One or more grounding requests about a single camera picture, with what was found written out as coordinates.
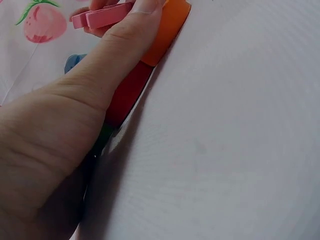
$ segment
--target pink block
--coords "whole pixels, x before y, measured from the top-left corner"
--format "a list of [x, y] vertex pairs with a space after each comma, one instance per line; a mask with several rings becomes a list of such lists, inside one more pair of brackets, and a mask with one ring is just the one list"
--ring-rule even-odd
[[131, 2], [109, 5], [96, 11], [80, 13], [73, 16], [71, 20], [75, 29], [83, 27], [97, 29], [120, 22], [126, 17], [132, 7], [133, 3]]
[[74, 29], [80, 29], [88, 26], [86, 14], [89, 12], [91, 11], [85, 11], [71, 18]]
[[86, 14], [86, 22], [91, 29], [116, 24], [127, 16], [132, 7], [133, 4], [131, 2], [126, 2], [88, 12]]

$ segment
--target fabric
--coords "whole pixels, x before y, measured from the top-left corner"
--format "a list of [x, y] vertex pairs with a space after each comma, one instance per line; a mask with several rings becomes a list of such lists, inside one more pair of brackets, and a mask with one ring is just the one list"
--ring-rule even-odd
[[89, 0], [0, 0], [0, 105], [38, 89], [86, 54], [98, 38], [74, 29], [69, 15]]

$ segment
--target pink strawberry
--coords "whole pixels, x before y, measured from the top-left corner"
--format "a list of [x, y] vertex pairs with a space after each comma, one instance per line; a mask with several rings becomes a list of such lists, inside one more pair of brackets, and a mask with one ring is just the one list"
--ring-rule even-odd
[[33, 0], [15, 25], [24, 20], [24, 35], [33, 43], [47, 43], [59, 38], [67, 29], [66, 18], [52, 0]]

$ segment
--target white board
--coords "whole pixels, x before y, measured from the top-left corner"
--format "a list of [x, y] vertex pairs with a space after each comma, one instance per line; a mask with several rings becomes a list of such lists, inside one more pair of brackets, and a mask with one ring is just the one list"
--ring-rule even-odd
[[192, 0], [80, 239], [320, 239], [320, 1]]

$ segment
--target hand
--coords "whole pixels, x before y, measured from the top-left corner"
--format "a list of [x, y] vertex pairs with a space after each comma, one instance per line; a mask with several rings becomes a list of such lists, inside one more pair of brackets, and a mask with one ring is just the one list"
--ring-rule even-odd
[[[91, 8], [105, 3], [94, 0]], [[151, 45], [161, 13], [162, 2], [136, 0], [68, 74], [0, 108], [0, 239], [71, 237], [91, 164], [83, 159], [115, 89]]]
[[[126, 0], [126, 2], [135, 2], [135, 1], [136, 0]], [[103, 8], [104, 6], [117, 4], [118, 2], [119, 2], [119, 0], [92, 0], [90, 6], [82, 7], [82, 8], [79, 8], [78, 10], [74, 11], [69, 17], [69, 22], [71, 22], [71, 18], [75, 15], [84, 13], [88, 10], [92, 10], [92, 11], [98, 10], [98, 9]], [[83, 28], [83, 31], [87, 34], [92, 34], [92, 35], [95, 35], [96, 37], [102, 38], [102, 36], [110, 28], [111, 28], [110, 26], [104, 26], [104, 27], [97, 28], [97, 29], [90, 29], [88, 26], [86, 26]]]

